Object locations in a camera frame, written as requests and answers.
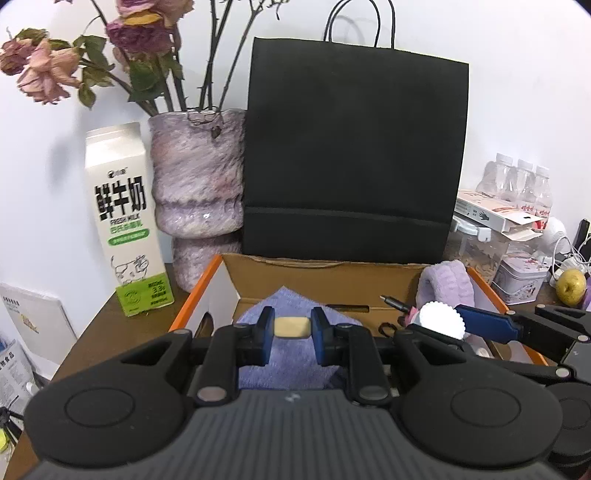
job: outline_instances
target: purple fuzzy vase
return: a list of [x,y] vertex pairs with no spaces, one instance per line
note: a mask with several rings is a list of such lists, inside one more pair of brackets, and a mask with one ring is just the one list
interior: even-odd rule
[[148,121],[156,224],[175,239],[174,274],[186,291],[216,253],[239,249],[228,234],[243,223],[244,117],[244,110],[230,109],[161,113]]

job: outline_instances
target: dried rose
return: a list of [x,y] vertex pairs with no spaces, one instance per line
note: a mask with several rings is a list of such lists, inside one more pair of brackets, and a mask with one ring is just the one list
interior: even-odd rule
[[164,25],[172,27],[193,10],[193,0],[160,0],[154,5],[154,9],[164,15]]
[[158,3],[158,0],[117,0],[117,11],[122,17],[149,10]]
[[76,48],[52,51],[44,39],[31,55],[28,69],[19,77],[17,86],[36,102],[57,103],[70,94],[61,86],[79,87],[72,76],[78,69],[80,57]]
[[33,50],[35,47],[33,47],[33,41],[30,38],[26,40],[13,38],[4,42],[0,52],[0,70],[6,75],[21,73]]
[[107,24],[107,35],[113,45],[127,53],[166,53],[172,48],[164,20],[140,25],[126,25],[118,18]]
[[193,10],[193,0],[117,0],[117,11],[124,18],[145,10],[162,13],[164,25],[170,28]]

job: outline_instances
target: blue towel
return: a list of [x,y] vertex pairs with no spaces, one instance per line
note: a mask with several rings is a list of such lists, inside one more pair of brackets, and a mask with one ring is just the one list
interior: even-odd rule
[[[322,307],[331,325],[352,323],[361,325],[336,310],[281,287],[273,295],[251,307],[238,323],[254,324],[265,306],[275,309],[275,317],[310,317],[314,307]],[[321,367],[316,363],[312,338],[273,339],[271,359],[265,367],[241,367],[238,385],[251,390],[320,390],[342,388],[345,373],[339,367]]]

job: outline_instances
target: cardboard box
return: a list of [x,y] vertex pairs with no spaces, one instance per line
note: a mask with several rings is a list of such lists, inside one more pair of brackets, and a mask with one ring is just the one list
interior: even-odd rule
[[[170,330],[188,328],[197,333],[209,318],[214,331],[231,325],[250,307],[285,286],[322,304],[355,306],[342,313],[360,321],[373,335],[379,336],[381,323],[397,325],[398,317],[402,315],[384,304],[379,296],[390,295],[415,305],[418,279],[425,267],[217,255],[189,295]],[[473,268],[467,271],[477,307],[502,313],[509,310]],[[472,337],[471,345],[491,351],[484,340]],[[504,352],[501,355],[503,359],[522,362],[539,360],[538,353],[526,353],[518,342],[511,342],[511,345],[500,349]]]
[[457,193],[454,210],[511,240],[525,242],[541,235],[532,230],[534,224],[541,220],[540,217],[472,190],[460,190]]

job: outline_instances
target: printed box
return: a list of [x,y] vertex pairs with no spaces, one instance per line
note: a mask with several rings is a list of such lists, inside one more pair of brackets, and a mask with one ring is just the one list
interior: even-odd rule
[[88,132],[86,174],[100,242],[124,313],[170,305],[173,293],[158,244],[139,124]]

